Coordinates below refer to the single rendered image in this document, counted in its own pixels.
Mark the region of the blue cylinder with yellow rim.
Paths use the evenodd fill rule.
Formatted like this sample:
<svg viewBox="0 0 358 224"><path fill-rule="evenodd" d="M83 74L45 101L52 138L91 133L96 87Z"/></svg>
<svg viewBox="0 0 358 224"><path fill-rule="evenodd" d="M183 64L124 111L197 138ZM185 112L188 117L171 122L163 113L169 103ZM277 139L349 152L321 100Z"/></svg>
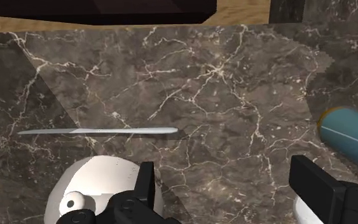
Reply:
<svg viewBox="0 0 358 224"><path fill-rule="evenodd" d="M358 166L358 111L331 108L319 117L320 140Z"/></svg>

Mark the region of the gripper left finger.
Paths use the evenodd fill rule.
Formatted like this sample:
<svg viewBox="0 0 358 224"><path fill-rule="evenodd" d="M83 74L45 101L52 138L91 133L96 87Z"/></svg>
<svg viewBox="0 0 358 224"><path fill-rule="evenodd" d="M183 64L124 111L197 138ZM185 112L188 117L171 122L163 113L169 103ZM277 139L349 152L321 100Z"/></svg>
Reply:
<svg viewBox="0 0 358 224"><path fill-rule="evenodd" d="M71 191L59 204L60 218L56 224L182 224L175 218L163 218L155 206L154 163L142 162L133 190L107 194L101 212L86 204L88 195Z"/></svg>

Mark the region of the white knife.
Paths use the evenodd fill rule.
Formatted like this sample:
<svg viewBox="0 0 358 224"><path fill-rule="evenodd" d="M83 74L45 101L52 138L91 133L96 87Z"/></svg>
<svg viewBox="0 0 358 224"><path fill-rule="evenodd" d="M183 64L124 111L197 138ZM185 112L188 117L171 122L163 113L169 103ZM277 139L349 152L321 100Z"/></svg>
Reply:
<svg viewBox="0 0 358 224"><path fill-rule="evenodd" d="M131 129L34 129L23 130L18 134L173 134L179 129L175 127L149 127Z"/></svg>

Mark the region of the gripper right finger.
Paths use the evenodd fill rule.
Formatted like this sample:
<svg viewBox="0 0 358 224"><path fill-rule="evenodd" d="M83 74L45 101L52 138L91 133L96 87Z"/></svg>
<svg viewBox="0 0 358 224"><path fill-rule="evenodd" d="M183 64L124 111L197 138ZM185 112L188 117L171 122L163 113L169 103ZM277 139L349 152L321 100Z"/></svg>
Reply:
<svg viewBox="0 0 358 224"><path fill-rule="evenodd" d="M304 155L293 155L289 185L323 224L358 224L358 184L338 181Z"/></svg>

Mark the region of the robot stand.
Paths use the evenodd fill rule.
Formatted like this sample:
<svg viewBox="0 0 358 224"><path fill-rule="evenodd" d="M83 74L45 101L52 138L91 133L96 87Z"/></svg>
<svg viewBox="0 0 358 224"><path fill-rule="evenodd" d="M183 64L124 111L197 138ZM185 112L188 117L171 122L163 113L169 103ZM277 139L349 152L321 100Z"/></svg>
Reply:
<svg viewBox="0 0 358 224"><path fill-rule="evenodd" d="M0 0L0 17L86 25L201 24L217 0Z"/></svg>

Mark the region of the white round object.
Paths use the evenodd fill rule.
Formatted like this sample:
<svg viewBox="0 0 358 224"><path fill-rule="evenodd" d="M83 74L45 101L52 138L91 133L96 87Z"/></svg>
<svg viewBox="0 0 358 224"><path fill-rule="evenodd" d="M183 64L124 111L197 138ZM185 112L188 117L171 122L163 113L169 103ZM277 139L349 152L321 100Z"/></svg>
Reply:
<svg viewBox="0 0 358 224"><path fill-rule="evenodd" d="M323 224L298 195L295 197L293 210L297 224Z"/></svg>

